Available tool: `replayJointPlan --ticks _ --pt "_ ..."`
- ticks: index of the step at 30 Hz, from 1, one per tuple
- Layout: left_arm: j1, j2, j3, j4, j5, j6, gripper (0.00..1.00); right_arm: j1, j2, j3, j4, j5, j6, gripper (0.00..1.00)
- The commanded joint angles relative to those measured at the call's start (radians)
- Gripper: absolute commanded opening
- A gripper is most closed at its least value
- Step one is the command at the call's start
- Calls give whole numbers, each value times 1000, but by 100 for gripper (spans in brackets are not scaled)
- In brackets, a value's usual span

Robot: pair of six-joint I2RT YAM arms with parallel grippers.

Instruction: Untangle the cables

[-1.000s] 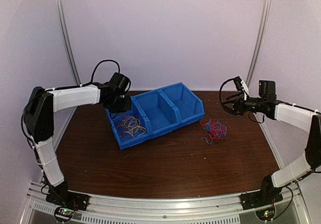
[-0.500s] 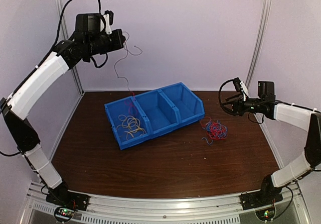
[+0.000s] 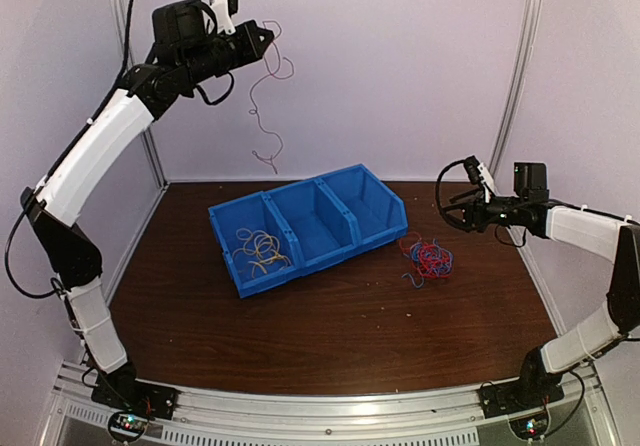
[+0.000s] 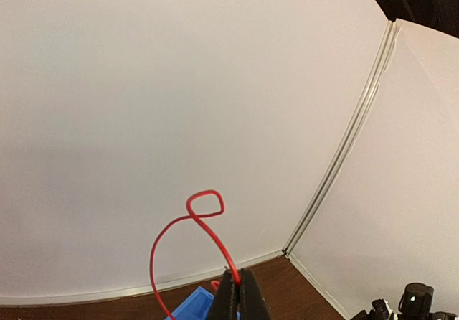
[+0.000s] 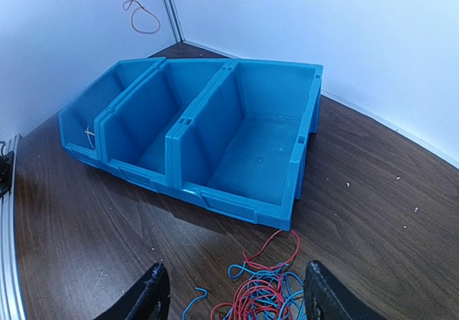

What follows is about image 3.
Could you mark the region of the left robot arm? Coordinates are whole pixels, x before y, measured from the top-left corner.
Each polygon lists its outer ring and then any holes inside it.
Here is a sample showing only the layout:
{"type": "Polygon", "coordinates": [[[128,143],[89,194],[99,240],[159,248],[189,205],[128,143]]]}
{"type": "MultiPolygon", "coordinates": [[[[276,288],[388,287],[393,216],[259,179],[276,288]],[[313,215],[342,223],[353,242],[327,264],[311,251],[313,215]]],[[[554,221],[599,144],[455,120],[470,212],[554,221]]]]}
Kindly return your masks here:
{"type": "Polygon", "coordinates": [[[184,0],[152,14],[154,42],[145,61],[122,73],[97,116],[33,189],[22,207],[55,273],[53,285],[77,326],[106,395],[123,410],[144,399],[102,293],[102,255],[77,224],[106,172],[128,145],[179,97],[202,82],[263,59],[272,30],[249,20],[234,25],[228,0],[184,0]]]}

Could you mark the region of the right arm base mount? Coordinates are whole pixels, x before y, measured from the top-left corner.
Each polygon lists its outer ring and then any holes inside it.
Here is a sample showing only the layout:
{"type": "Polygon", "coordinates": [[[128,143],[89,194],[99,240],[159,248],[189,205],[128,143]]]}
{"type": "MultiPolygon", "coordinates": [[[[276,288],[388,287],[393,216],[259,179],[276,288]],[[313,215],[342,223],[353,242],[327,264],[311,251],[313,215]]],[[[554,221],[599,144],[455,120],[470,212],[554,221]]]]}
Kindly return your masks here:
{"type": "Polygon", "coordinates": [[[520,387],[519,380],[498,384],[487,381],[477,393],[486,419],[505,416],[511,433],[528,442],[542,440],[551,431],[549,406],[565,397],[559,385],[531,393],[520,387]]]}

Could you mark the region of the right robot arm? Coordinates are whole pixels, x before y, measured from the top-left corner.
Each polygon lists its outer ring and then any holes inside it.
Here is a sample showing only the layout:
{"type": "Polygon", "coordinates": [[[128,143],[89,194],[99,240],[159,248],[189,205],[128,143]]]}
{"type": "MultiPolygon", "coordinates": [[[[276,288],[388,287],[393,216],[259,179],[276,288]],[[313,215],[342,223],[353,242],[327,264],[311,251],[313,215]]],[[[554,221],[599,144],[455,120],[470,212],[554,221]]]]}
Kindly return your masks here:
{"type": "Polygon", "coordinates": [[[461,166],[471,190],[435,202],[442,219],[463,232],[489,226],[518,226],[531,235],[592,253],[613,266],[606,299],[573,329],[530,351],[512,396],[530,408],[586,359],[595,359],[623,341],[639,326],[639,224],[610,213],[570,205],[550,197],[547,169],[540,162],[514,165],[514,193],[500,196],[484,163],[469,156],[443,168],[461,166]]]}

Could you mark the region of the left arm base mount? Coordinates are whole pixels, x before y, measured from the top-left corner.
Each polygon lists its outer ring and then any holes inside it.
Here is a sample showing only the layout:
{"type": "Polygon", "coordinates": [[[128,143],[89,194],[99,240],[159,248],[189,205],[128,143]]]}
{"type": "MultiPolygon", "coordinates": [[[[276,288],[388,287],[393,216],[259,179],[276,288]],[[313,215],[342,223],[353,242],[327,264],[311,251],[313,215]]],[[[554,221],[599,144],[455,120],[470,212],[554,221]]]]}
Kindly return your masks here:
{"type": "Polygon", "coordinates": [[[107,432],[122,443],[142,438],[151,423],[173,418],[178,391],[167,386],[139,383],[132,401],[123,399],[105,385],[96,386],[91,394],[93,402],[114,409],[107,419],[107,432]]]}

